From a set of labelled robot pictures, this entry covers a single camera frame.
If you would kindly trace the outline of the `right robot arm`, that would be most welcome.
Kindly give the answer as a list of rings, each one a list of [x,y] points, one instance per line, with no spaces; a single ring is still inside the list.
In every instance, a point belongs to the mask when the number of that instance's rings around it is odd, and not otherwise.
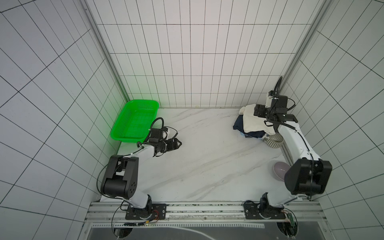
[[[285,172],[284,186],[261,197],[258,209],[264,218],[281,212],[285,204],[301,195],[311,198],[323,194],[333,169],[329,161],[322,160],[311,148],[296,117],[288,114],[288,100],[270,92],[266,104],[255,107],[255,115],[265,118],[265,125],[275,130],[274,135],[267,135],[264,140],[285,144],[287,156],[293,162]]]

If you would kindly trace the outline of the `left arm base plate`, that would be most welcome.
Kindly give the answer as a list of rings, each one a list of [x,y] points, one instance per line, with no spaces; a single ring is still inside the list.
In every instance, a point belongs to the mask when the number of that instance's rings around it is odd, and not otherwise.
[[[127,221],[155,221],[164,220],[166,218],[166,204],[151,204],[144,209],[129,207],[126,210],[125,219]]]

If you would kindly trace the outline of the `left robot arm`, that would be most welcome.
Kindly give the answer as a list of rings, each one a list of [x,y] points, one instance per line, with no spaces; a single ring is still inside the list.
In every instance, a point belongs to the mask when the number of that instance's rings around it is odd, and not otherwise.
[[[177,150],[182,145],[177,136],[178,131],[168,126],[151,129],[145,140],[137,143],[136,151],[111,156],[99,187],[101,195],[121,199],[133,209],[151,213],[150,195],[138,190],[139,163]]]

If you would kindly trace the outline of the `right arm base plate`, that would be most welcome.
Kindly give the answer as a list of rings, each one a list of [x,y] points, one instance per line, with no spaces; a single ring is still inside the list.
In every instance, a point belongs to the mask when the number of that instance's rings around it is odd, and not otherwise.
[[[271,207],[265,203],[246,201],[243,203],[245,218],[247,220],[285,220],[283,208]]]

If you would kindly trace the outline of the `green plastic basket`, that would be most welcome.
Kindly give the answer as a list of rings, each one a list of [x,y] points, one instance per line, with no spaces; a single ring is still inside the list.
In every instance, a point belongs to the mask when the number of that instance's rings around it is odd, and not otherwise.
[[[143,142],[157,116],[159,103],[132,100],[125,104],[111,130],[111,138],[124,143]]]

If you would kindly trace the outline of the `white t shirt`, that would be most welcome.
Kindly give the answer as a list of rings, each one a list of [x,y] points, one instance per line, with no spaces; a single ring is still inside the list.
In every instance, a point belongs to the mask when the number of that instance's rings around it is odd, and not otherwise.
[[[267,127],[264,123],[266,119],[254,116],[256,104],[242,107],[239,114],[243,116],[243,129],[245,133],[264,131],[268,135],[274,135],[273,127]]]

